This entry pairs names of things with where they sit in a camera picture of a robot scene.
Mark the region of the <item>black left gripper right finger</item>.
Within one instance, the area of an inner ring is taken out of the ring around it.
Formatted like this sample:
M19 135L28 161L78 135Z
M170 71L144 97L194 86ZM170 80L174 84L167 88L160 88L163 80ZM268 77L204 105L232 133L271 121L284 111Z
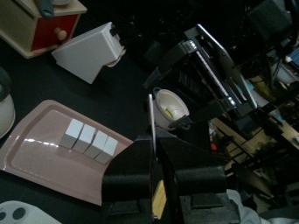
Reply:
M204 149L176 137L167 137L159 139L159 152L179 196L226 191L223 165Z

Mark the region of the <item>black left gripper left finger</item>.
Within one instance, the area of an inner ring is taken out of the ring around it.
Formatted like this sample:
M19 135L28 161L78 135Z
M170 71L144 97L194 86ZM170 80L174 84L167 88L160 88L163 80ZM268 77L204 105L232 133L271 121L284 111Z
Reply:
M151 141L136 140L115 156L106 169L102 199L126 201L150 197Z

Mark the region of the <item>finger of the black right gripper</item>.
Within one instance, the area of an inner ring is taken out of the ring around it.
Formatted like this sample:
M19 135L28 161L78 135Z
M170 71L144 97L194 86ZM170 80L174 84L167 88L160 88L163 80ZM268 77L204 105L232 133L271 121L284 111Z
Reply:
M230 112L235 107L236 103L234 100L231 98L223 98L190 115L184 115L182 118L175 120L168 127L171 129L188 128L191 124L214 119L215 117Z
M144 81L144 87L150 88L159 80L162 80L168 75L172 67L195 51L196 45L192 40L186 40L178 43L163 56L155 70Z

